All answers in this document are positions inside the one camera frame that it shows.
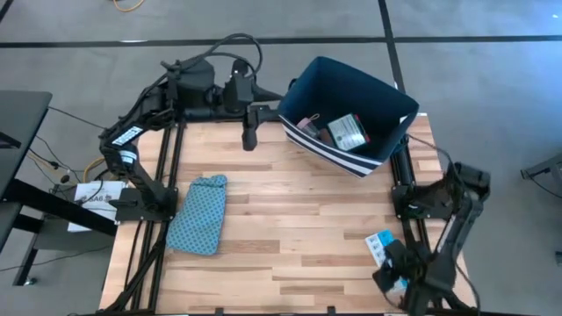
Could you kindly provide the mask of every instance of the white paper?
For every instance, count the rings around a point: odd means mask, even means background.
[[[104,181],[102,189],[92,198],[94,193],[99,190],[99,181],[92,181],[90,183],[79,183],[76,186],[75,201],[89,199],[88,202],[82,205],[83,208],[90,210],[98,215],[107,219],[115,220],[115,212],[117,209],[111,206],[108,202],[114,199],[119,199],[121,190],[126,188],[126,183],[121,181]],[[74,223],[68,223],[68,231],[72,233],[87,232],[89,228],[79,226]]]

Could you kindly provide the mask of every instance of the striped fabric bin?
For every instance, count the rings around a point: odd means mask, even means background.
[[[419,105],[380,80],[326,57],[317,57],[279,103],[289,140],[359,177],[369,175],[393,153],[415,119]],[[327,145],[299,130],[303,118],[325,128],[344,115],[359,116],[371,141],[356,153]]]

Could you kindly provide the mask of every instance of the wooden tabletop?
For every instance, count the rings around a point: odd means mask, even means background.
[[[433,142],[427,116],[418,116],[409,132]],[[146,133],[139,141],[141,163],[152,174],[161,139],[162,133]],[[325,312],[329,305],[338,312],[393,311],[371,279],[378,267],[364,241],[384,229],[403,238],[389,198],[389,163],[359,179],[291,143],[280,124],[260,126],[258,139],[255,151],[244,152],[239,123],[190,124],[185,131],[179,197],[198,176],[226,175],[226,216],[218,254],[167,250],[157,312]],[[414,140],[409,147],[418,183],[440,179],[436,152]],[[426,223],[434,247],[444,221]],[[101,308],[123,290],[136,227],[119,226]],[[133,272],[140,248],[141,239]],[[464,269],[462,256],[459,263]],[[455,292],[473,304],[461,276]]]

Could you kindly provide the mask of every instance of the blue fabric pouch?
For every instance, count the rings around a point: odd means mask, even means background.
[[[195,179],[182,210],[169,225],[166,246],[198,255],[214,255],[219,247],[226,202],[225,176]]]

